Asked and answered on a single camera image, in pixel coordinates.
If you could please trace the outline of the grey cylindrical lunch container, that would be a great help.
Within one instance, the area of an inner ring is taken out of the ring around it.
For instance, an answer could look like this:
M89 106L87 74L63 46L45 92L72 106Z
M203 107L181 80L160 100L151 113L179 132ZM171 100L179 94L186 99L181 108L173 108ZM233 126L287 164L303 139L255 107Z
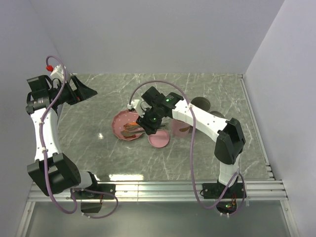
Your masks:
M210 112L211 103L205 97L195 97L191 100L191 104L202 109L203 111Z

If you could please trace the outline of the grey round lid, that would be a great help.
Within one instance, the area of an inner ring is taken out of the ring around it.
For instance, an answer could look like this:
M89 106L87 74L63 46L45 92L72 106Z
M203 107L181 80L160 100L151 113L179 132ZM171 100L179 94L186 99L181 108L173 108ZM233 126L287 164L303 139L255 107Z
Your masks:
M225 118L225 116L222 113L220 113L219 111L211 111L209 113L216 116L216 117L219 117L219 118L223 118L223 119Z

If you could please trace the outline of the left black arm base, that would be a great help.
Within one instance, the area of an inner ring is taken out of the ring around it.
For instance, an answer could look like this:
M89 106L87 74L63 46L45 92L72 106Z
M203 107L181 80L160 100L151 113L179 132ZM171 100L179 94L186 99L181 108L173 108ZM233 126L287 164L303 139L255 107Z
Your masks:
M80 201L80 210L83 214L98 214L104 200L115 200L115 184L98 184L92 191L75 188L74 196Z

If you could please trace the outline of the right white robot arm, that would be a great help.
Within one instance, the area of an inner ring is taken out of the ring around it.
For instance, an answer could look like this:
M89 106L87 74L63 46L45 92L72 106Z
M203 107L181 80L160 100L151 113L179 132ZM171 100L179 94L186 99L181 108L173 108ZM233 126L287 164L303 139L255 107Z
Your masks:
M131 99L127 105L139 115L136 120L148 135L155 134L163 118L184 122L203 132L215 142L214 155L220 162L218 192L230 197L236 190L238 160L245 145L245 137L240 122L212 115L187 102L177 93L164 95L155 87L150 87L141 99Z

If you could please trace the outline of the metal kitchen tongs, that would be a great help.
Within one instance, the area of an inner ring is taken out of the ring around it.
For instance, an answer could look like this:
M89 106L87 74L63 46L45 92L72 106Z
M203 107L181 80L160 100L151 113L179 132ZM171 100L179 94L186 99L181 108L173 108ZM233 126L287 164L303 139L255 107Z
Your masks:
M127 123L126 125L123 126L123 131L124 130L127 130L127 131L138 131L138 134L144 132L144 128L142 128L140 125L134 125L134 126L131 126L129 125L129 123Z

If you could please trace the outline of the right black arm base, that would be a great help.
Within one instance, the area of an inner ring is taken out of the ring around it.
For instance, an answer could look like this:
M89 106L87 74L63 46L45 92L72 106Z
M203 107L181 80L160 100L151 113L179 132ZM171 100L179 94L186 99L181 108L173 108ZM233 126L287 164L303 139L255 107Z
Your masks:
M225 185L222 185L219 182L202 183L202 190L200 191L200 195L204 199L218 199L222 194L224 188ZM225 194L222 197L222 200L227 199L228 201L220 201L216 205L216 209L217 211L219 211L220 214L230 216L243 205L246 198L247 194L243 183L235 181L233 185L226 190Z

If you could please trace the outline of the pink scalloped dotted plate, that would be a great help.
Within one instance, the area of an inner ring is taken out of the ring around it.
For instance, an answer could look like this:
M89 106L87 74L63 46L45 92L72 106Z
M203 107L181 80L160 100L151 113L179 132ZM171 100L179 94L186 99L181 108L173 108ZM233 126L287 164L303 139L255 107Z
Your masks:
M124 110L119 112L117 115L114 116L113 122L112 122L112 131L113 134L125 141L133 141L142 136L142 134L137 133L132 135L131 137L124 137L121 132L125 130L124 126L128 123L136 122L138 118L138 114L136 112L130 112L129 110Z

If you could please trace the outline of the pink round lid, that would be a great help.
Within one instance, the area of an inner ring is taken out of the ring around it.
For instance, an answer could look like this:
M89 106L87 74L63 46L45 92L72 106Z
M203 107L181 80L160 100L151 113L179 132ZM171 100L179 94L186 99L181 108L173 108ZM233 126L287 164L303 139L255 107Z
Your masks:
M156 134L148 136L148 141L155 148L163 148L169 143L169 133L166 130L158 130Z

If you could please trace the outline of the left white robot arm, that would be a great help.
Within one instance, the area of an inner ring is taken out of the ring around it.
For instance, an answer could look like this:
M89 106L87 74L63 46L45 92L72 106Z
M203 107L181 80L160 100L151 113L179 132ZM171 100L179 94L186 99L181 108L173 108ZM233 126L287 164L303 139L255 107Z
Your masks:
M53 194L59 194L69 188L82 188L88 198L95 198L100 193L94 175L80 172L77 166L61 151L58 137L58 107L67 103L74 105L97 95L97 91L84 85L76 76L70 77L76 86L69 83L64 87L61 82L53 87L53 80L47 75L28 79L31 92L27 95L26 112L30 115L36 134L36 155L34 163L27 166L28 175L47 196L44 170L48 173L49 184Z

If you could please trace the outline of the pink cylindrical lunch container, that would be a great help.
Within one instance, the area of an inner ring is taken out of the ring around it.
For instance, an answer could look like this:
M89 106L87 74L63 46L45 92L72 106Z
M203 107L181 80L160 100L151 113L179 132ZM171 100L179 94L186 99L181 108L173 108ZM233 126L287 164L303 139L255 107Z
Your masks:
M183 121L172 119L171 131L172 134L179 138L184 138L189 134L191 126Z

